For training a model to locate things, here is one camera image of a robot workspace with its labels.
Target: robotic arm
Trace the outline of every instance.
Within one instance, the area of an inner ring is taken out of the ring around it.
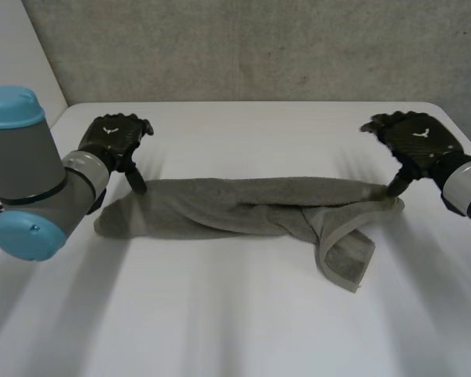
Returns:
[[[35,94],[0,86],[0,248],[25,260],[51,258],[101,206],[113,171],[145,193],[132,160],[145,134],[153,135],[150,123],[135,115],[98,117],[61,159]]]
[[[471,156],[443,124],[424,113],[379,114],[361,127],[375,134],[402,164],[387,189],[394,197],[413,180],[431,178],[448,210],[471,218]]]

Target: gray wall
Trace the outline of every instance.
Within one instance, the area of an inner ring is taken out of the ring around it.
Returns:
[[[471,138],[471,0],[23,2],[69,104],[429,101]]]

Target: gray towel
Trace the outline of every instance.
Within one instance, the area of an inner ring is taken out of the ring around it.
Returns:
[[[385,186],[333,178],[215,178],[147,182],[103,209],[102,236],[201,240],[291,234],[316,245],[316,264],[335,284],[356,292],[374,251],[357,228],[399,214]]]

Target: white table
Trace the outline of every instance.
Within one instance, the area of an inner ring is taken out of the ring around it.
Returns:
[[[149,119],[145,178],[324,176],[387,183],[399,165],[359,127],[426,103],[78,104],[53,128],[64,155],[105,113]],[[114,174],[105,204],[128,192]],[[0,251],[0,376],[471,376],[471,221],[431,181],[377,248],[356,294],[291,237],[105,240],[86,218],[51,260]]]

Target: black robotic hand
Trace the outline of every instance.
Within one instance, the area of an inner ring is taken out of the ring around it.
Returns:
[[[361,127],[387,145],[402,167],[387,188],[387,196],[394,197],[405,191],[413,180],[433,178],[439,183],[440,160],[445,156],[464,156],[462,146],[443,124],[432,116],[416,112],[378,114]]]
[[[154,134],[152,126],[135,114],[99,116],[90,124],[78,149],[93,153],[110,173],[114,170],[124,173],[131,189],[145,194],[147,185],[133,161],[133,153],[145,134]]]

